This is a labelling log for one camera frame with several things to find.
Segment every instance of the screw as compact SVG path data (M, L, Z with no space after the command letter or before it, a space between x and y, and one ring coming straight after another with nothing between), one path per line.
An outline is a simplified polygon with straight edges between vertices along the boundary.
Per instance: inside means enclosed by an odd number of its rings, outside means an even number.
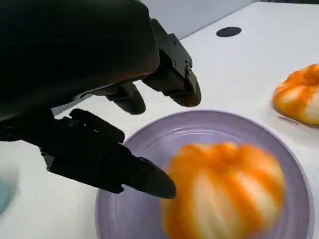
M188 75L191 76L191 68L190 68L190 66L187 67L187 72L188 72Z

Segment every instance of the white table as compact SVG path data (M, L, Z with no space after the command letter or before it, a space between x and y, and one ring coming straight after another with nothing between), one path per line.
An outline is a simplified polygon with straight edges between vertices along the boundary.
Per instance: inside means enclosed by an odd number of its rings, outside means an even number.
M319 62L319 5L254 3L184 39L202 90L197 109L240 114L277 134L301 162L319 210L319 131L278 118L270 107L276 85L289 73ZM220 28L238 26L242 33L219 38ZM147 111L130 116L104 97L77 107L121 128L127 136L145 124L186 110L137 83ZM97 190L49 174L36 147L0 143L0 175L17 184L8 211L0 216L3 239L96 239ZM319 237L318 226L314 238Z

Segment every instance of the black hole in table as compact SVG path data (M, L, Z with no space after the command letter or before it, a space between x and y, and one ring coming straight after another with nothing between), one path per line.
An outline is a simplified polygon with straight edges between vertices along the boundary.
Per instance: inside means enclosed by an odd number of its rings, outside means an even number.
M230 37L230 36L235 36L238 35L241 32L240 27L236 26L229 26L222 28L216 32L216 35L219 37Z

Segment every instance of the blue object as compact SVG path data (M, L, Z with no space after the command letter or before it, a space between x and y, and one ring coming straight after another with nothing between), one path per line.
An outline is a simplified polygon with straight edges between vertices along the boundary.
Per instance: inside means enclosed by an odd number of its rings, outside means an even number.
M0 179L0 214L6 209L10 201L10 187Z

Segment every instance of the plate rim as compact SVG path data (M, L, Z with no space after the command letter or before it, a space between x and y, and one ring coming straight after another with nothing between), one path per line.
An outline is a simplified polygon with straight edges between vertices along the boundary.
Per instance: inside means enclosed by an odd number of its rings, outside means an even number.
M163 117L160 117L146 125L144 125L143 127L139 128L135 133L133 133L130 137L128 137L123 145L126 145L128 143L128 141L130 141L133 137L135 137L138 133L140 133L141 131L145 130L146 128L148 128L150 125L153 125L159 121L161 121L162 119L168 118L168 117L172 117L175 115L182 115L182 114L197 114L197 113L219 113L219 114L224 114L224 115L229 115L229 116L233 116L233 117L237 117L237 118L241 118L244 119L252 124L255 124L256 126L258 126L259 128L263 129L264 131L266 131L267 133L269 133L272 137L274 137L279 143L281 143L281 145L287 150L287 152L292 156L292 159L294 160L295 164L297 165L297 167L300 170L300 173L302 175L302 178L304 180L305 186L306 186L306 191L307 191L307 196L309 199L309 225L308 225L308 230L307 230L307 235L304 239L312 239L313 235L314 235L314 230L315 230L315 202L314 202L314 198L313 198L313 194L312 194L312 190L311 190L311 186L308 180L308 177L306 176L306 173L302 167L302 165L300 164L299 160L297 159L297 157L295 156L295 154L291 151L291 149L286 145L286 143L284 143L276 134L274 134L271 130L267 129L266 127L262 126L261 124L255 122L252 119L249 119L245 116L239 115L239 114L235 114L235 113L231 113L231 112L227 112L227 111L220 111L220 110L186 110L186 111L180 111L180 112L175 112ZM99 212L98 212L98 208L100 206L100 195L101 192L103 190L99 189L97 196L96 196L96 203L95 203L95 228L96 228L96 233L97 233L97 237L98 239L102 239L101 237L101 230L100 230L100 223L99 223Z

